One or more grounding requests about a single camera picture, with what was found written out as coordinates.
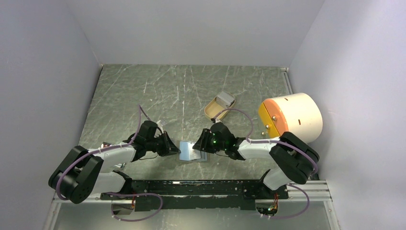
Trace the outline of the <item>grey card holder wallet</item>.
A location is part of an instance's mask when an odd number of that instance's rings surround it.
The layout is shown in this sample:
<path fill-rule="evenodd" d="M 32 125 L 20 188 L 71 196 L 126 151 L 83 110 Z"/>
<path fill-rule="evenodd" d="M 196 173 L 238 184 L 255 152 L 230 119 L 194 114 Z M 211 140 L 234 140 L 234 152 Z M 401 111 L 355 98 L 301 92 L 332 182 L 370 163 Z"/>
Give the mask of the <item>grey card holder wallet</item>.
<path fill-rule="evenodd" d="M 194 142 L 179 141 L 179 160 L 185 162 L 206 162 L 208 161 L 208 153 L 193 149 Z"/>

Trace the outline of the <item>stack of credit cards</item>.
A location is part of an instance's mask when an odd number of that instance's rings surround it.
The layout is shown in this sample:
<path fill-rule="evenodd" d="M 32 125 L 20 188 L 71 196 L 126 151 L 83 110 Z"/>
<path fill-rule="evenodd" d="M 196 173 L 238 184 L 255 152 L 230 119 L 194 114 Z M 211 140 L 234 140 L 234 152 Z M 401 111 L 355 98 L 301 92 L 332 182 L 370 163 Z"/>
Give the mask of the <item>stack of credit cards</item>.
<path fill-rule="evenodd" d="M 215 98 L 217 104 L 223 108 L 230 108 L 235 102 L 235 97 L 226 91 L 221 91 Z"/>

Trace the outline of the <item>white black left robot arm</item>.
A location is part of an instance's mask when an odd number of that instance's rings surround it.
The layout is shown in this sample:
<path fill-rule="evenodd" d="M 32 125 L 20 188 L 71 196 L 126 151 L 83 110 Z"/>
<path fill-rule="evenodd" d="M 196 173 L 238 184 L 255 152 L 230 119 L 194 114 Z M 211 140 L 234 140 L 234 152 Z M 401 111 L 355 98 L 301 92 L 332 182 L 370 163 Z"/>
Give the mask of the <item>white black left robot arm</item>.
<path fill-rule="evenodd" d="M 74 204 L 101 193 L 127 199 L 133 192 L 133 180 L 114 166 L 138 161 L 149 151 L 160 157 L 181 153 L 167 131 L 153 121 L 144 121 L 119 144 L 98 149 L 73 147 L 51 174 L 48 185 L 60 199 Z"/>

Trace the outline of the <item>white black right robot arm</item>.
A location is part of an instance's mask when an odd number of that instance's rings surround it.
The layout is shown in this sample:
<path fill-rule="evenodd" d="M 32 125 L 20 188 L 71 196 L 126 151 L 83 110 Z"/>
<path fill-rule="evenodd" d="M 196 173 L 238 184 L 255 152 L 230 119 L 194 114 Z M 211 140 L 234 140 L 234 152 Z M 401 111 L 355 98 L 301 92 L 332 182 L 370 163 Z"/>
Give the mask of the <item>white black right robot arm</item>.
<path fill-rule="evenodd" d="M 222 151 L 233 160 L 273 159 L 276 167 L 266 171 L 258 186 L 263 198 L 271 198 L 278 188 L 294 182 L 305 184 L 318 171 L 319 155 L 292 132 L 269 139 L 236 137 L 222 122 L 205 128 L 193 150 L 206 153 Z"/>

